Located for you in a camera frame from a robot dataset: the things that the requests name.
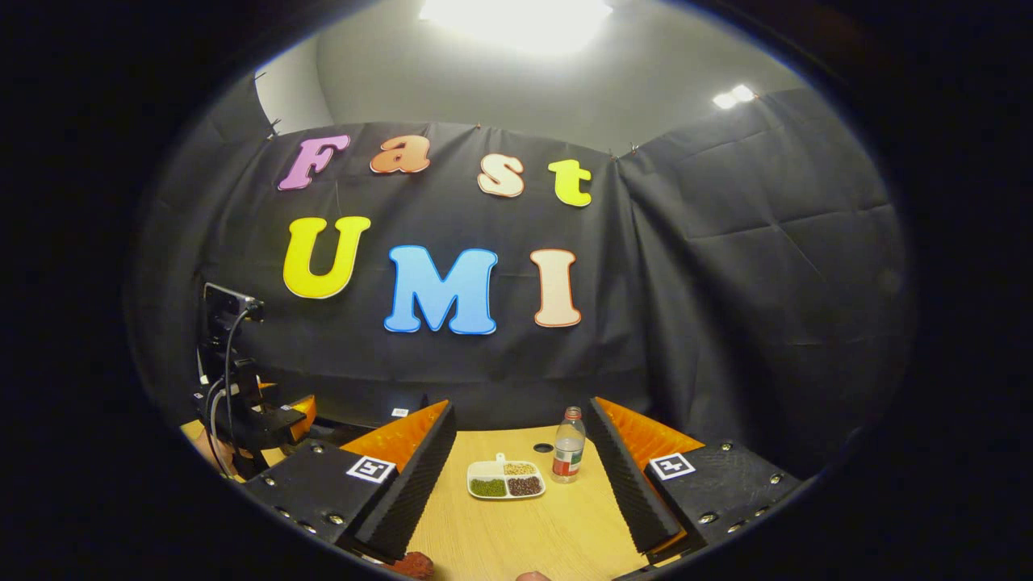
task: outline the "light fixture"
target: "light fixture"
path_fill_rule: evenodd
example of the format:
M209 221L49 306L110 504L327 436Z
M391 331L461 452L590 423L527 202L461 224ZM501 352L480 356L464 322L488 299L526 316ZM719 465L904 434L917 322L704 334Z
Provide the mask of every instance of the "light fixture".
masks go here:
M535 53L574 52L614 9L601 0L427 0L420 20Z
M740 85L731 90L731 94L740 102L752 101L756 98L756 95L747 87L746 85Z
M714 104L721 109L731 109L739 103L745 103L757 98L757 94L746 85L740 85L727 93L714 97Z
M731 109L738 103L739 99L737 99L731 93L721 93L720 95L714 97L714 104L721 109Z

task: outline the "letter m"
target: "letter m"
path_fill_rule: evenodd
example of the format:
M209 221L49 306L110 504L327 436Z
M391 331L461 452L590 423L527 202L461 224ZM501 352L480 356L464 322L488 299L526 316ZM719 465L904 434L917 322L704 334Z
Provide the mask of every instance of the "letter m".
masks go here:
M432 331L441 329L452 303L456 316L448 322L448 329L460 335L489 335L495 332L495 320L489 312L488 284L492 267L499 257L491 250L471 248L456 258L448 275L441 279L431 261L431 253L422 246L396 246L388 253L397 271L395 278L395 305L384 328L395 333L414 333L419 319L414 314L413 303Z

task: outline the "hand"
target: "hand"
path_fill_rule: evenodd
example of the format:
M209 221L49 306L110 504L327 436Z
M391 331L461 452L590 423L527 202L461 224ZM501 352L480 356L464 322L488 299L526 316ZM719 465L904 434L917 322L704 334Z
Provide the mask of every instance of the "hand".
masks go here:
M550 581L550 579L537 571L532 571L530 573L521 573L516 576L516 581Z
M219 441L219 438L213 438L212 444L215 446L215 453L222 458L223 463L225 463L226 467L229 468L229 475L236 476L237 468L233 467L233 451ZM197 449L197 452L199 452L200 455L208 460L213 467L215 467L215 469L220 471L222 470L222 468L219 467L219 462L216 461L215 456L212 456L212 449L208 446L208 430L201 430L200 434L194 438L193 445L194 448Z

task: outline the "black curtain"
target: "black curtain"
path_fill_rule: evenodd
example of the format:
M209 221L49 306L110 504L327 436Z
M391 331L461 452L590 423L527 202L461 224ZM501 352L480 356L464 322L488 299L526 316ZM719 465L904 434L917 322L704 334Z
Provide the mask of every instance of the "black curtain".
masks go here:
M128 333L148 395L176 425L193 419L183 396L197 385L198 247L271 134L249 73L180 136L139 208L124 295Z
M307 188L277 188L301 142L339 134L350 145ZM431 165L371 172L380 144L405 134L430 140ZM489 153L522 160L521 195L479 189ZM587 207L555 194L547 165L562 159L591 172ZM205 281L265 301L265 322L246 324L237 345L284 398L315 393L330 419L428 394L455 402L461 429L501 429L558 422L565 405L600 395L705 440L737 438L799 476L881 409L907 357L909 271L886 186L809 90L721 112L620 159L489 127L367 123L255 134L177 162L191 171L159 187L136 279L149 283L137 286L139 353L177 421L190 419ZM334 263L337 218L372 222L348 286L325 300L283 282L288 226L308 216L327 221L317 274ZM497 331L385 330L399 245L428 248L441 276L465 249L497 253ZM534 323L529 255L542 248L577 256L576 326Z
M801 89L670 131L620 167L663 420L816 472L885 406L914 333L907 246L872 159Z

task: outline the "table surface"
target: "table surface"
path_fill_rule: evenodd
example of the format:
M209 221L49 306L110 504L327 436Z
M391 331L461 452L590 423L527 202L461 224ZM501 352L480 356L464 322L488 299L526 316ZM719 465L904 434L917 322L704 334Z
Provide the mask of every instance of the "table surface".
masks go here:
M200 430L197 422L183 426L191 438ZM556 426L457 433L408 547L434 561L435 581L512 581L529 571L552 581L608 580L648 564L631 542L595 445L585 442L577 480L559 484L549 476L552 453L533 450L555 437ZM511 500L471 496L467 466L494 461L498 453L537 465L544 494ZM262 454L270 465L283 459L279 450Z

